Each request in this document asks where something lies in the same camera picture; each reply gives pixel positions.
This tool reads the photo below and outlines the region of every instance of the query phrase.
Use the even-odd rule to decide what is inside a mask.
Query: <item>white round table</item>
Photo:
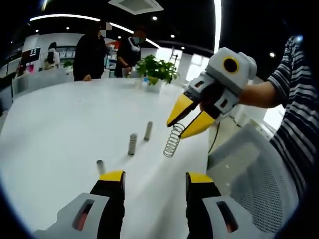
[[[181,141],[173,158],[163,155],[171,131],[166,121],[182,92],[163,85],[160,94],[147,93],[136,89],[134,79],[109,78],[47,87],[15,100],[0,137],[0,175],[26,226],[48,228],[62,207],[89,193],[102,159],[107,172],[126,171],[121,238],[185,239],[185,173],[206,172],[208,132]],[[151,138],[144,142],[149,121]],[[132,133],[138,142],[129,157]]]

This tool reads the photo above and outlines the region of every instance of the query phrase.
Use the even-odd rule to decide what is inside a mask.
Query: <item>white flower pot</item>
[[[156,82],[155,85],[149,85],[149,83],[147,83],[145,90],[146,90],[147,92],[159,93],[160,90],[161,90],[162,84],[163,84],[163,81],[160,80],[160,79]]]

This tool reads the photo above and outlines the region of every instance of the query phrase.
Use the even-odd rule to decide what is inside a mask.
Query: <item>black shirt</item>
[[[138,52],[132,50],[132,46],[129,43],[129,39],[131,39],[131,43],[138,47],[136,45],[132,38],[126,38],[121,41],[121,44],[119,46],[119,50],[117,52],[117,57],[122,57],[123,60],[129,65],[129,66],[135,66],[135,64],[141,59],[141,50]],[[122,77],[122,68],[123,66],[119,61],[116,64],[115,67],[115,76],[116,77]]]
[[[86,34],[79,40],[73,62],[75,81],[81,81],[86,75],[100,78],[104,71],[104,57],[106,55],[104,38]]]

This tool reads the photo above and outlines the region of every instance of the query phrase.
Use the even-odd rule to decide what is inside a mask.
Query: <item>metal cylinder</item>
[[[131,136],[130,136],[128,155],[134,155],[135,154],[135,147],[136,147],[136,141],[137,140],[138,140],[137,134],[132,133]]]
[[[148,125],[146,126],[145,135],[144,135],[144,140],[145,141],[148,141],[150,139],[152,126],[153,126],[153,123],[151,121],[148,122]]]
[[[104,162],[103,160],[98,160],[96,161],[96,165],[98,166],[98,171],[100,175],[104,175],[105,174],[105,168],[104,168]]]

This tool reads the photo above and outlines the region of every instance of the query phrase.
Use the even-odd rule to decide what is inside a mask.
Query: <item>yellow and gray gripper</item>
[[[247,239],[265,237],[249,211],[231,196],[221,196],[207,175],[186,173],[187,239]]]
[[[56,222],[35,231],[39,239],[119,239],[124,217],[125,172],[101,175],[91,192],[62,208]]]

